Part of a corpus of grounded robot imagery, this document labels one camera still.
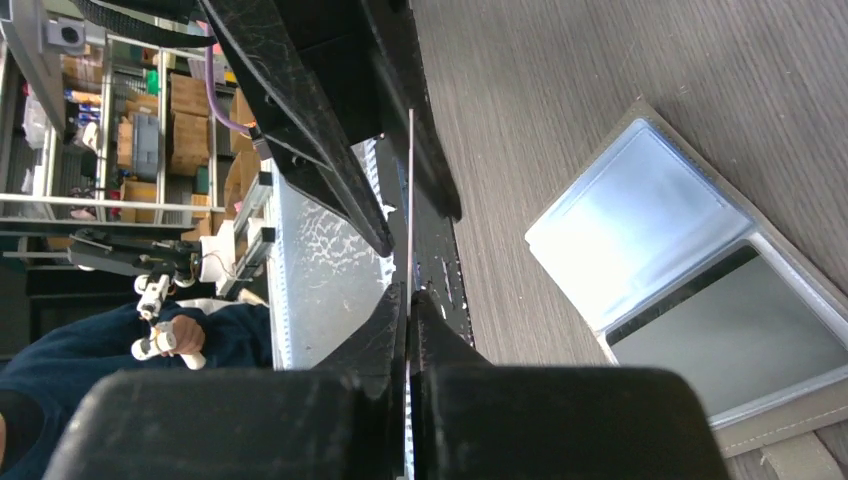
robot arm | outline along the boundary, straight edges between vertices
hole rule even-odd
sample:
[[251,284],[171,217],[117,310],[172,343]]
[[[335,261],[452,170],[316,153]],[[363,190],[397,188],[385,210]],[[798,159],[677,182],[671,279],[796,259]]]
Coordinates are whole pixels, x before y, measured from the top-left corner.
[[[141,295],[136,310],[150,324],[150,336],[133,343],[133,356],[143,361],[173,351],[177,347],[173,325],[160,322],[159,315],[172,288],[190,286],[199,275],[199,246],[124,241],[94,230],[81,230],[71,238],[74,243],[68,248],[68,257],[75,265],[136,275],[135,291]],[[200,353],[182,357],[192,370],[206,364]]]

cardboard box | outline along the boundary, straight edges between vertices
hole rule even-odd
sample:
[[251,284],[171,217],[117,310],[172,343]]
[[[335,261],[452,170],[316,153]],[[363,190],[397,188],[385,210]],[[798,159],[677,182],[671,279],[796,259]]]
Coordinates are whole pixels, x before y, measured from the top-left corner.
[[133,113],[144,113],[147,115],[159,116],[159,97],[148,94],[134,94],[127,100],[127,116],[132,117]]
[[100,93],[103,89],[103,51],[86,46],[79,57],[62,56],[65,85],[71,90]]
[[[156,184],[126,180],[121,185],[121,200],[156,203]],[[127,223],[153,223],[155,213],[155,210],[122,208],[121,221]]]
[[171,110],[209,118],[206,83],[185,75],[171,74]]
[[[247,105],[247,100],[244,98],[244,94],[240,88],[236,89],[236,95],[233,97],[233,103],[230,106],[230,120],[241,125],[249,124],[255,120],[253,118],[253,113],[250,111],[250,107]],[[253,141],[239,132],[231,130],[230,149],[232,149],[234,153],[252,152]]]
[[103,105],[103,95],[99,93],[87,93],[79,90],[66,90],[65,98],[73,103],[81,103],[100,107]]
[[227,219],[236,218],[236,203],[242,201],[241,198],[241,157],[236,156],[233,164],[230,165],[230,171],[227,172],[227,178],[224,180],[224,207],[226,208],[225,215]]
[[224,207],[228,219],[236,217],[235,205],[244,200],[253,179],[261,170],[261,159],[259,154],[251,150],[240,152],[230,166],[227,179],[224,181]]
[[[191,204],[195,207],[209,207],[209,195],[192,194]],[[192,212],[191,216],[193,218],[205,218],[207,215],[209,215],[209,212]]]
[[239,163],[239,176],[241,177],[241,197],[244,198],[247,196],[247,192],[250,190],[250,185],[253,183],[253,180],[256,178],[256,175],[259,174],[259,171],[262,170],[262,159],[259,158],[259,154],[255,151],[251,150],[249,152],[241,152],[236,158],[241,157],[241,161]]
[[193,177],[199,167],[209,165],[209,118],[175,113],[174,150],[168,171]]
[[67,250],[72,243],[71,237],[47,237],[47,246],[54,252]]
[[199,242],[200,237],[217,235],[222,223],[224,223],[223,213],[207,213],[202,220],[197,222],[194,230],[182,234],[182,240],[184,242]]
[[[144,49],[144,56],[142,56],[144,61],[149,61],[154,67],[159,66],[159,51],[154,50],[152,48]],[[165,66],[168,67],[169,70],[173,70],[177,68],[177,56],[173,53],[165,53]]]
[[118,168],[132,171],[133,126],[126,117],[118,125]]

navy sweater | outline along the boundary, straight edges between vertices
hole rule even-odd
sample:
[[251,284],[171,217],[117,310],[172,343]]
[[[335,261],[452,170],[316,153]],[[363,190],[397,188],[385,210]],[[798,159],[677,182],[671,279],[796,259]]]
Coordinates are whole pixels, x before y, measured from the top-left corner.
[[[28,395],[44,410],[38,441],[0,480],[40,479],[44,475],[65,425],[98,380],[118,370],[185,368],[178,356],[145,362],[133,358],[130,346],[150,332],[135,307],[126,305],[56,329],[24,349],[0,372],[0,390]],[[231,305],[207,316],[199,309],[171,302],[162,309],[161,319],[168,321],[176,315],[195,319],[206,333],[205,368],[271,366],[267,308]]]

shelf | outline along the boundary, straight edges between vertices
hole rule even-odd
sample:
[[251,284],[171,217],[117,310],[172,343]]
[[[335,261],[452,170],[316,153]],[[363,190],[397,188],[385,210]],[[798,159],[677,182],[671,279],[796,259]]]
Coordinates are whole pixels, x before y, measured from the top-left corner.
[[[53,186],[53,168],[56,163],[56,130],[49,128],[44,137],[44,148],[35,150],[38,161],[32,168],[32,196],[34,198],[51,196]],[[33,203],[31,208],[38,209],[45,218],[56,219],[56,212],[50,205]]]
[[53,185],[56,184],[57,172],[62,171],[62,142],[57,137],[56,129],[50,127],[44,137],[41,165],[44,166],[44,196],[53,195]]
[[[159,171],[156,174],[156,203],[165,203],[168,184],[168,62],[167,54],[159,50]],[[165,212],[157,210],[155,215],[157,225],[165,218]]]
[[218,156],[218,160],[215,162],[215,178],[217,179],[217,184],[215,185],[215,201],[217,203],[213,203],[216,207],[225,207],[224,205],[224,185],[227,182],[227,175],[230,174],[230,168],[233,166],[233,159],[226,158],[221,155]]
[[[218,91],[218,105],[225,112],[229,112],[230,108],[233,104],[233,94],[224,93],[220,90]],[[235,157],[235,153],[233,153],[232,146],[230,145],[230,129],[224,126],[221,122],[215,122],[215,148],[218,152],[218,155],[226,155],[228,157]]]
[[[97,150],[97,191],[94,198],[106,199],[106,188],[109,185],[109,153],[112,146],[112,40],[106,38],[103,46],[103,86],[100,89],[100,145]],[[106,208],[97,207],[97,218],[105,220]]]
[[[165,194],[167,203],[191,205],[191,194],[194,189],[194,179],[178,175],[168,175],[168,191]],[[192,212],[165,212],[162,223],[165,225],[191,225]]]
[[[37,165],[37,158],[42,155],[41,150],[33,150],[29,147],[29,144],[26,142],[26,139],[23,135],[12,135],[10,138],[9,145],[9,168],[7,170],[7,175],[5,180],[5,188],[4,191],[8,193],[16,193],[20,195],[24,195],[21,193],[21,186],[24,183],[24,178],[26,177],[27,170],[33,172],[33,175],[36,175],[35,167]],[[25,203],[5,203],[3,205],[3,216],[4,217],[21,217],[24,215],[24,207]],[[41,215],[44,218],[50,218],[45,213]]]
[[218,121],[215,120],[215,114],[209,114],[209,164],[206,166],[209,174],[209,205],[218,206]]
[[31,243],[35,244],[37,242],[31,242],[30,240],[35,239],[33,237],[21,237],[18,240],[17,251],[3,252],[3,257],[17,258],[28,266],[33,266],[32,264],[35,263],[33,261],[39,260],[50,262],[54,264],[53,266],[56,266],[55,263],[70,265],[67,251],[51,251],[49,249],[38,248],[38,245],[31,245]]
[[[200,207],[194,205],[185,205],[185,204],[175,204],[175,203],[163,203],[160,205],[156,205],[154,203],[148,202],[134,202],[134,201],[126,201],[126,200],[94,200],[90,198],[71,198],[71,197],[57,197],[57,196],[32,196],[32,195],[22,195],[19,193],[0,193],[0,201],[5,202],[13,202],[13,203],[26,203],[26,204],[42,204],[42,205],[79,205],[79,206],[94,206],[94,207],[105,207],[105,208],[137,208],[137,209],[147,209],[153,210],[154,208],[158,208],[160,210],[165,210],[169,212],[219,212],[223,213],[223,208],[211,208],[211,207]],[[88,222],[89,225],[96,225],[102,223],[119,223],[119,222],[101,222],[101,221],[91,221]]]
[[8,179],[12,136],[15,131],[15,108],[17,97],[20,95],[19,73],[4,41],[0,42],[0,55],[0,179]]
[[[83,176],[83,157],[82,149],[75,147],[62,148],[57,145],[56,162],[53,166],[53,186],[50,190],[52,195],[67,196],[71,189],[91,188],[95,186],[92,179]],[[53,207],[56,218],[70,219],[71,207],[68,205],[56,205]]]
[[41,52],[42,22],[47,12],[40,0],[11,0],[15,12],[11,22],[0,22],[8,49],[15,57],[30,91],[60,136],[65,132],[65,98],[59,54]]

storage rack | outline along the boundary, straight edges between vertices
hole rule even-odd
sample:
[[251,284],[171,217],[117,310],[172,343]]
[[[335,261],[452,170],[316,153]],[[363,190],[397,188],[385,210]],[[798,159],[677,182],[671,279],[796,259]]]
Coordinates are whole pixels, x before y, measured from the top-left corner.
[[[87,41],[92,46],[103,49],[103,82],[101,95],[103,105],[101,107],[100,138],[101,143],[97,151],[97,174],[93,185],[86,185],[84,178],[79,174],[79,155],[72,152],[64,152],[62,142],[51,127],[45,136],[44,148],[32,150],[26,144],[21,132],[20,124],[22,112],[21,85],[23,83],[20,70],[14,63],[14,59],[6,51],[6,45],[2,48],[2,63],[0,64],[0,178],[5,180],[5,189],[0,193],[0,212],[3,217],[29,216],[38,221],[51,222],[68,219],[69,206],[91,206],[97,211],[97,221],[88,222],[92,227],[108,222],[107,210],[109,208],[140,208],[155,210],[155,225],[174,226],[189,228],[191,226],[191,212],[217,212],[224,211],[223,195],[221,188],[223,181],[219,181],[219,174],[226,175],[229,151],[220,151],[219,145],[226,145],[228,149],[228,136],[219,141],[220,125],[211,117],[209,121],[209,144],[210,161],[209,191],[210,206],[194,206],[190,202],[184,203],[184,193],[191,187],[186,186],[185,179],[167,175],[166,158],[166,135],[169,128],[170,115],[168,114],[168,92],[169,73],[168,66],[172,58],[193,58],[203,60],[200,51],[183,51],[175,49],[159,48],[154,45],[145,44],[135,40],[107,33],[102,29],[87,28]],[[118,43],[134,45],[151,49],[159,53],[157,68],[159,79],[159,128],[160,148],[159,167],[156,182],[156,203],[125,202],[121,200],[107,199],[106,191],[113,178],[116,164],[116,148],[113,140],[116,138],[119,116],[116,112],[122,112],[120,101],[126,100],[126,91],[121,88],[131,88],[133,77],[138,82],[140,68],[133,71],[132,67],[116,62],[112,54],[112,47]],[[219,98],[225,102],[229,101],[233,89],[219,86]],[[219,172],[219,166],[224,166],[224,171]],[[33,174],[33,191],[31,194],[18,193],[23,182],[27,168]],[[66,196],[71,186],[92,186],[95,189],[95,198],[82,199]],[[23,206],[28,205],[26,212]]]

